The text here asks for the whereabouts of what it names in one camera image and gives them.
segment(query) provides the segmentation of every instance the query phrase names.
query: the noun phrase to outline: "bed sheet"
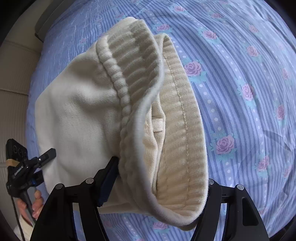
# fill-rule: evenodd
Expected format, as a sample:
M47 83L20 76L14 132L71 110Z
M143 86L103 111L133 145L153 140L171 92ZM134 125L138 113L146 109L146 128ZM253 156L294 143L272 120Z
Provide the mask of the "bed sheet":
M225 186L243 184L269 236L275 234L296 214L296 40L263 0L75 1L49 30L32 76L30 156L38 155L38 96L75 56L127 16L171 37L203 118L209 176ZM215 240L221 240L225 213L223 205ZM190 240L193 234L139 214L102 220L110 240Z

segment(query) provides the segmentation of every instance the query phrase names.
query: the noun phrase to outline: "seam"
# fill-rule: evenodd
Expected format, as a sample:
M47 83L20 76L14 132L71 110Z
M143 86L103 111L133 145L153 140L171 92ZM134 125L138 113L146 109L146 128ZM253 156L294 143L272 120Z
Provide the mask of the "seam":
M172 68L165 56L165 54L163 53L163 57L165 58L167 64L168 64L168 68L170 70L170 73L172 74L172 77L173 77L173 81L174 81L174 85L176 87L176 91L177 91L177 94L178 94L178 97L179 97L179 100L181 102L181 107L182 107L182 114L183 114L183 119L184 119L184 122L185 122L185 130L186 130L186 160L187 160L187 174L188 174L188 188L187 188L187 196L185 198L185 201L184 201L184 206L186 206L186 200L188 200L189 198L189 190L190 190L190 186L189 186L189 183L190 183L190 175L189 175L189 152L188 152L188 126L187 126L187 121L186 121L186 116L185 116L185 110L184 110L184 106L183 106L183 102L182 102L182 98L181 98L181 95L180 95L180 92L179 92L179 89L177 87L177 83L176 83L176 79L175 79L175 76L172 72Z

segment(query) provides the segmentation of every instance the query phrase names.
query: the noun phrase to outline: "folded clothing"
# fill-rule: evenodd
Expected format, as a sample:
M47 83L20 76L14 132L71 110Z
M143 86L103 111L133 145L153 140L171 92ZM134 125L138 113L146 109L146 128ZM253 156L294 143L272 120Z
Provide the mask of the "folded clothing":
M208 187L202 118L166 34L125 18L74 58L35 103L50 193L77 185L118 156L119 174L100 213L137 212L191 229Z

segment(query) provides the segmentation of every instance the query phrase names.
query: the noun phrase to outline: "silver screw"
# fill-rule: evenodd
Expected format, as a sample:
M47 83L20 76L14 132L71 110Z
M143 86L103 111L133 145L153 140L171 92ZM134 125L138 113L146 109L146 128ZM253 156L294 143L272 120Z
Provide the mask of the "silver screw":
M87 184L92 184L94 182L94 179L90 177L90 178L86 179L85 182Z
M237 185L237 189L244 190L244 186L242 184Z
M59 183L59 184L56 184L55 188L57 190L61 189L63 187L63 184Z

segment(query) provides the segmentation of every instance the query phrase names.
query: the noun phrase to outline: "hand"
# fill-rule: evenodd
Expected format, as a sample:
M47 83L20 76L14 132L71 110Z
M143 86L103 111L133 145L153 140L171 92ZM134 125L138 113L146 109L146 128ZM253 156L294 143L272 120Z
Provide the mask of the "hand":
M41 192L39 190L37 190L35 193L34 193L34 196L35 196L35 201L33 202L32 204L32 209L34 210L33 212L33 218L37 219L39 217L39 214L43 208L43 198L41 197ZM28 222L30 223L30 220L26 214L26 208L27 208L27 205L26 203L22 200L22 199L18 199L17 200L17 206L19 208L19 211L20 211L20 214L22 215L22 217Z

